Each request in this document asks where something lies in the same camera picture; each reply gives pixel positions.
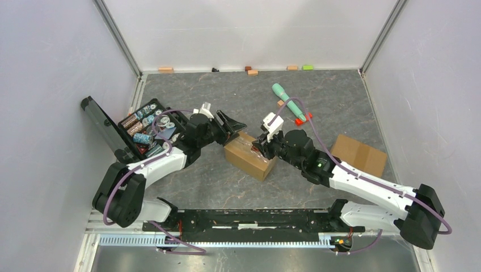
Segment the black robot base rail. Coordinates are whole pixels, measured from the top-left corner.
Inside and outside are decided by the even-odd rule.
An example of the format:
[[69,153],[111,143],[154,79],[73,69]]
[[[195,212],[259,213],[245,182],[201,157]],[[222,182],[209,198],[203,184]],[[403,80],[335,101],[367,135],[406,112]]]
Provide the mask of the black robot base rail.
[[160,223],[185,242],[314,242],[319,233],[365,232],[327,209],[178,210]]

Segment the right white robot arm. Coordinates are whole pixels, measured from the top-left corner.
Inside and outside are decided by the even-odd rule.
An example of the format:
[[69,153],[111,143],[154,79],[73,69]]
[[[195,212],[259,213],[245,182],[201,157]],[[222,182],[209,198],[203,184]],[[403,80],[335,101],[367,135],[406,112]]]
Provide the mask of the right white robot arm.
[[395,184],[360,171],[317,149],[304,130],[264,132],[252,143],[265,158],[279,158],[301,171],[315,185],[342,190],[361,197],[361,205],[345,199],[332,205],[328,225],[334,231],[364,227],[395,232],[412,245],[431,250],[440,230],[445,210],[436,191],[420,184],[418,188]]

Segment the red box cutter knife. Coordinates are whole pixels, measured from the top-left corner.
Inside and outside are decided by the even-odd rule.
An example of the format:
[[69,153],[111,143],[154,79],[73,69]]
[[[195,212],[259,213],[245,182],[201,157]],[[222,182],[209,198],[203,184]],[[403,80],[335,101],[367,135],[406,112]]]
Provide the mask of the red box cutter knife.
[[251,151],[256,153],[258,156],[264,156],[263,150],[255,147],[255,146],[251,147]]

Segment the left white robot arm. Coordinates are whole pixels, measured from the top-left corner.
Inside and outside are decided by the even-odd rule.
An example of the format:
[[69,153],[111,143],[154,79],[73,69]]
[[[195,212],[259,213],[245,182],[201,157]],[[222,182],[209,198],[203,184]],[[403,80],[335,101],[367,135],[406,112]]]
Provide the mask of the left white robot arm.
[[161,198],[145,200],[145,190],[193,164],[203,147],[213,142],[224,146],[246,127],[221,110],[215,116],[196,110],[181,125],[176,141],[165,140],[167,148],[159,154],[136,163],[111,164],[92,200],[93,208],[102,214],[107,226],[116,224],[126,228],[141,220],[154,221],[165,231],[173,230],[178,225],[173,205]]

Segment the brown cardboard express box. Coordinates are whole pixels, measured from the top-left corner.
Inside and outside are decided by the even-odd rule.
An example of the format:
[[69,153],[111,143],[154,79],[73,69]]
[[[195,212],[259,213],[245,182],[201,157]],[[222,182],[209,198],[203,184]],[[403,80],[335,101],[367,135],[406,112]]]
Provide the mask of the brown cardboard express box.
[[254,137],[239,132],[239,135],[224,146],[225,159],[251,177],[264,181],[276,165],[278,158],[266,159],[253,149]]

